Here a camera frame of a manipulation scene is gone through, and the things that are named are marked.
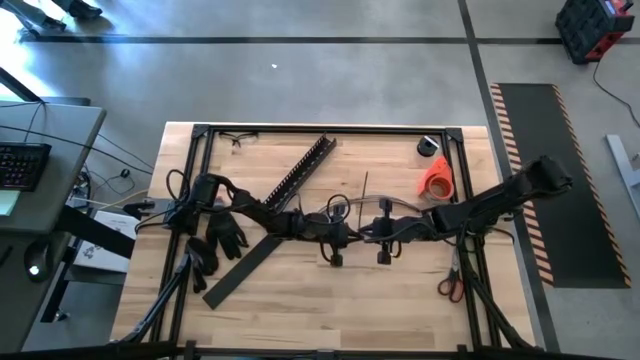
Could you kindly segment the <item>white cardboard box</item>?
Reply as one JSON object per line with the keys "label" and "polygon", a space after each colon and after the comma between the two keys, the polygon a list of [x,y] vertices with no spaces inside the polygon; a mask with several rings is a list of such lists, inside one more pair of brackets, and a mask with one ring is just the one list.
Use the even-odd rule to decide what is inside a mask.
{"label": "white cardboard box", "polygon": [[[95,213],[94,219],[131,239],[136,237],[134,228],[139,223],[139,220],[132,216],[100,210]],[[74,260],[74,265],[127,273],[129,259],[83,240]]]}

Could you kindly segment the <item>black duct cover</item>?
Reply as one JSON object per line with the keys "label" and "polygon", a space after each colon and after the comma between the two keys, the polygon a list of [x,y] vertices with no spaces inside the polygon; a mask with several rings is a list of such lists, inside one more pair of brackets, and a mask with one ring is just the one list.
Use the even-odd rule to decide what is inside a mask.
{"label": "black duct cover", "polygon": [[204,302],[215,310],[282,243],[281,239],[265,236],[203,296]]}

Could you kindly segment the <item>black slotted cable duct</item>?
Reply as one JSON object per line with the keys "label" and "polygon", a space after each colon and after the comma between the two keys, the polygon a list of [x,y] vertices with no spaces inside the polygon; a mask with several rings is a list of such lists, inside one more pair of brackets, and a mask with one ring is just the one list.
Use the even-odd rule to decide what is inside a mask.
{"label": "black slotted cable duct", "polygon": [[333,151],[336,145],[336,139],[329,140],[323,134],[267,196],[264,204],[275,212],[284,210],[291,198]]}

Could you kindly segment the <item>pale green notepad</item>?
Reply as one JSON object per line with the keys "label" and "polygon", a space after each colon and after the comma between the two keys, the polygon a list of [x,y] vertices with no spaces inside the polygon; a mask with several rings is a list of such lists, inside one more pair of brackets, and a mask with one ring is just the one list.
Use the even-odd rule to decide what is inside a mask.
{"label": "pale green notepad", "polygon": [[21,192],[19,190],[0,190],[0,216],[10,216]]}

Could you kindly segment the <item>black and red toolbox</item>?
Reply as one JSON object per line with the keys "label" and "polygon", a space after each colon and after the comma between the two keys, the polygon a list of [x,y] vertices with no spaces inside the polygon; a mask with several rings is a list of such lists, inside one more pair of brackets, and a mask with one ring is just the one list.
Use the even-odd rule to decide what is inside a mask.
{"label": "black and red toolbox", "polygon": [[600,62],[634,24],[634,0],[566,0],[555,26],[574,64]]}

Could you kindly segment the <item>black aluminium rig frame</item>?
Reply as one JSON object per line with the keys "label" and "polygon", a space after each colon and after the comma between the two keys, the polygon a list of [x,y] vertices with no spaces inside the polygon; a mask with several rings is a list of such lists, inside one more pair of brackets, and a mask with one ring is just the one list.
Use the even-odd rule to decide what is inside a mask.
{"label": "black aluminium rig frame", "polygon": [[[194,123],[165,125],[151,180],[149,196],[167,198],[166,173],[184,168]],[[210,172],[229,177],[236,186],[264,199],[312,144],[327,132],[337,146],[300,188],[305,212],[315,212],[329,197],[342,193],[360,197],[365,172],[366,194],[388,194],[415,206],[429,207],[416,196],[417,182],[431,166],[415,149],[429,127],[275,125],[259,130],[258,138],[242,147],[215,134]],[[485,127],[459,127],[463,135],[473,193],[497,185],[498,174]],[[138,234],[126,277],[112,338],[119,339],[144,316],[155,300],[170,246],[170,231],[146,228]],[[175,297],[164,317],[144,340],[173,340],[179,345],[195,340],[201,348],[280,350],[448,351],[472,345],[467,302],[451,303],[436,288],[449,270],[452,249],[446,243],[412,242],[389,266],[378,265],[379,247],[352,244],[342,251],[344,266],[333,268],[319,255],[316,244],[281,244],[215,310],[201,294],[239,261],[228,261],[222,251],[220,269],[207,278],[208,289],[192,292],[189,283],[179,329],[171,332]],[[495,301],[511,325],[530,344],[536,344],[525,299],[517,247],[508,236],[492,233],[484,248],[487,273]]]}

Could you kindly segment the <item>grey desk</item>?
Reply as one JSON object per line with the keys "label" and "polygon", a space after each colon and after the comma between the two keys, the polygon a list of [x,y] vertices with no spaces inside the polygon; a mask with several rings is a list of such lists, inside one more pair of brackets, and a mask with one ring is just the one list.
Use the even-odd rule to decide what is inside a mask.
{"label": "grey desk", "polygon": [[52,146],[36,190],[20,195],[11,214],[0,216],[0,257],[9,254],[0,266],[0,353],[21,350],[46,297],[50,282],[29,280],[24,252],[38,239],[62,251],[69,236],[56,232],[54,225],[105,116],[98,107],[0,101],[0,141],[26,139]]}

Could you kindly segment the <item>black stand leg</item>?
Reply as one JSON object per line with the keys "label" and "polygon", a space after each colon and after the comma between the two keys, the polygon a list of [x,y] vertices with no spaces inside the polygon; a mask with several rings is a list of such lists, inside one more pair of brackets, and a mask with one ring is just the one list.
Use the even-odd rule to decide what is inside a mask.
{"label": "black stand leg", "polygon": [[25,28],[28,35],[40,36],[38,29],[64,32],[66,24],[48,16],[40,8],[26,3],[24,0],[0,0],[0,8],[13,14]]}

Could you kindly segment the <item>thin brown zip tie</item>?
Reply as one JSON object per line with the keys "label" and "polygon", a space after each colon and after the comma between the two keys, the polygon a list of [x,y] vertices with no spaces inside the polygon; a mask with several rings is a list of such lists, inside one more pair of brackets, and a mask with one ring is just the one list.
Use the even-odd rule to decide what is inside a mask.
{"label": "thin brown zip tie", "polygon": [[365,172],[365,176],[364,176],[361,196],[359,198],[360,200],[359,200],[359,208],[358,208],[357,227],[361,226],[361,219],[362,219],[362,212],[363,212],[363,207],[364,207],[364,200],[365,200],[365,196],[366,196],[366,188],[367,188],[367,183],[368,183],[368,176],[369,176],[369,171],[366,171]]}

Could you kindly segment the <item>grey metal profile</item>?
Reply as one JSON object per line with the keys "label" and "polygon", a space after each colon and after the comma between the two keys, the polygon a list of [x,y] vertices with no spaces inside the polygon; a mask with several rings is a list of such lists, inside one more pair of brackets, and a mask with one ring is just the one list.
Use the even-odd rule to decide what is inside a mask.
{"label": "grey metal profile", "polygon": [[621,138],[618,135],[607,134],[606,142],[613,155],[627,194],[640,220],[640,167],[635,169],[632,160],[627,155]]}

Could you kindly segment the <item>black backlit keyboard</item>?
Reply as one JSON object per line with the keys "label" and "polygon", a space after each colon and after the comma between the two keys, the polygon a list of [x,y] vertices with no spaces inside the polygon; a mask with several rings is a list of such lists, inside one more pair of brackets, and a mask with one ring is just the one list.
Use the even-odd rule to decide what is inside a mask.
{"label": "black backlit keyboard", "polygon": [[50,151],[44,143],[0,142],[0,190],[33,192]]}

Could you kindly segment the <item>black diagonal brace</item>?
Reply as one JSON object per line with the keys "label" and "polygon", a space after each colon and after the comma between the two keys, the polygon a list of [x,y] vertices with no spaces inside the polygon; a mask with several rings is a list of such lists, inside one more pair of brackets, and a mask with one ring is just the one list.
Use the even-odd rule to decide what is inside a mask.
{"label": "black diagonal brace", "polygon": [[134,239],[67,205],[62,208],[55,229],[87,240],[127,259],[131,258],[135,246]]}

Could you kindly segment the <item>person's shoe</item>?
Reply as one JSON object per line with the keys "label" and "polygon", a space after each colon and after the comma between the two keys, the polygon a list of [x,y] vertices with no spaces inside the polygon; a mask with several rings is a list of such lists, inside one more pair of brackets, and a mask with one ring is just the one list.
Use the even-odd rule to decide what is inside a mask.
{"label": "person's shoe", "polygon": [[79,20],[94,20],[99,18],[103,11],[89,5],[83,0],[52,0],[59,8],[71,17]]}

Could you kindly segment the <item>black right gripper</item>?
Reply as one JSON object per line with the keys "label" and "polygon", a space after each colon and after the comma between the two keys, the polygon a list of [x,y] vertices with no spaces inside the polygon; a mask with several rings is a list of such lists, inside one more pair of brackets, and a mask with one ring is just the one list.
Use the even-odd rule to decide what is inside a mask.
{"label": "black right gripper", "polygon": [[399,257],[403,243],[409,243],[415,239],[433,240],[434,225],[425,217],[404,216],[398,219],[390,217],[392,202],[388,198],[379,201],[379,207],[383,210],[382,217],[376,217],[373,223],[362,226],[358,232],[362,233],[364,242],[374,242],[381,246],[377,253],[378,264],[391,264],[393,257]]}

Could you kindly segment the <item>black slanted bar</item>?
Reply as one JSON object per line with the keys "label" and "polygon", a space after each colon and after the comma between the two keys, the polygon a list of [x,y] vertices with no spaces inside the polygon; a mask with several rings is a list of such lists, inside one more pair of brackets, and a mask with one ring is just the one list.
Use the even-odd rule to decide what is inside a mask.
{"label": "black slanted bar", "polygon": [[0,83],[25,102],[43,103],[44,100],[31,91],[26,85],[0,67]]}

